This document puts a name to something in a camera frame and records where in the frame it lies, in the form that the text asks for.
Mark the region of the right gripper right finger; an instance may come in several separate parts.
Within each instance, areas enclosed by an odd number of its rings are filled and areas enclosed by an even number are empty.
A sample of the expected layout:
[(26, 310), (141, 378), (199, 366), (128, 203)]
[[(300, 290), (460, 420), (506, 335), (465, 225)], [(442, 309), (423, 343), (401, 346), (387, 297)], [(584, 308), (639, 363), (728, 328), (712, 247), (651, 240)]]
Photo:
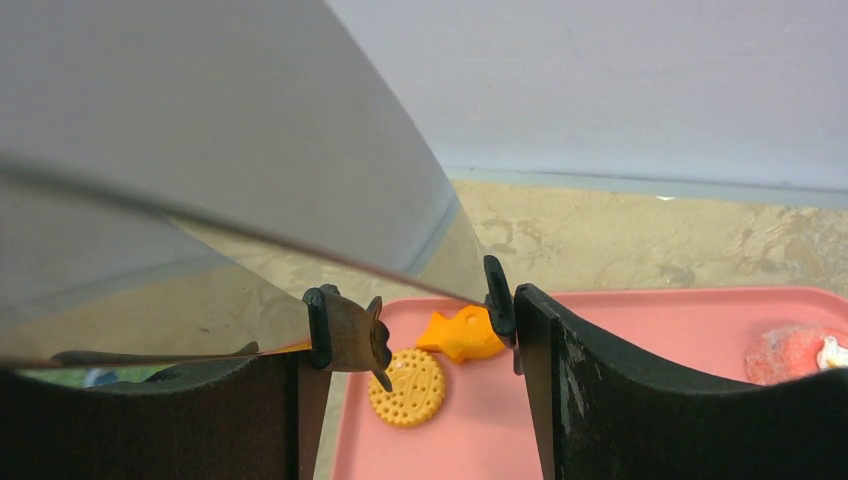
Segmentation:
[(514, 296), (547, 479), (843, 479), (847, 373), (760, 387), (590, 324), (537, 287)]

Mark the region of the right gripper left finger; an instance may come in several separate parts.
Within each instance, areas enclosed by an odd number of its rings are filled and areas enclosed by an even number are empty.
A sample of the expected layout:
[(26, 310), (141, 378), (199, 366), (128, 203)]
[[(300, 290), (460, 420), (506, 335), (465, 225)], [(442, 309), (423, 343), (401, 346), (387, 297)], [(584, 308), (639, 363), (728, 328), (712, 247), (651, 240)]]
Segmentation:
[(331, 375), (306, 353), (71, 388), (1, 375), (5, 479), (309, 479)]

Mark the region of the orange flower cookie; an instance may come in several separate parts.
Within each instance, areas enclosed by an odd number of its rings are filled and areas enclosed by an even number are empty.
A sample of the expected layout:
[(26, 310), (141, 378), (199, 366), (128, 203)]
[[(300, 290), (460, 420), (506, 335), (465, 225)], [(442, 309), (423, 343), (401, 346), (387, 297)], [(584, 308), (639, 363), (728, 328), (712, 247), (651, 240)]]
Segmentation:
[(453, 316), (434, 312), (415, 347), (442, 353), (455, 364), (488, 359), (505, 349), (492, 328), (489, 311), (474, 305), (463, 307)]

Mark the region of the orange round cookie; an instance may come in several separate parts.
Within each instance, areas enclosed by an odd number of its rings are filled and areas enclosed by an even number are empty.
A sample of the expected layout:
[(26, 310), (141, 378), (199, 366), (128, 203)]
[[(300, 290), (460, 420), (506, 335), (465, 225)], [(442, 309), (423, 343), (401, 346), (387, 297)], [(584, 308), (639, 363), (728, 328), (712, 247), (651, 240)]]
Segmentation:
[(447, 377), (430, 353), (415, 348), (397, 351), (386, 375), (391, 391), (385, 390), (376, 378), (368, 386), (372, 410), (384, 423), (400, 428), (417, 427), (441, 409), (448, 390)]

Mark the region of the pink sprinkled cake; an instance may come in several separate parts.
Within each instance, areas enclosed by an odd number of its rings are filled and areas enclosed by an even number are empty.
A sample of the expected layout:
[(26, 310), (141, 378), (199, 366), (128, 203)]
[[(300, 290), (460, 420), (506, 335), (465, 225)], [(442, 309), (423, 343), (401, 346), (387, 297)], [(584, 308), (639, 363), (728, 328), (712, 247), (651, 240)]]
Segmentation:
[(767, 386), (847, 367), (847, 332), (839, 329), (790, 325), (770, 330), (748, 347), (747, 379)]

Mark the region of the black serving tongs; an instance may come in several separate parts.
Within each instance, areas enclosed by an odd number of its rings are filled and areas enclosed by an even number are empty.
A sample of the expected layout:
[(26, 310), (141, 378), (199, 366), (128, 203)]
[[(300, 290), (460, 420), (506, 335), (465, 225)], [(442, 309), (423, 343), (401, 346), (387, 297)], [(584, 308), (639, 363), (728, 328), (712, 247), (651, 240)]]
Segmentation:
[(510, 294), (325, 1), (1, 5), (1, 365), (388, 366), (374, 279)]

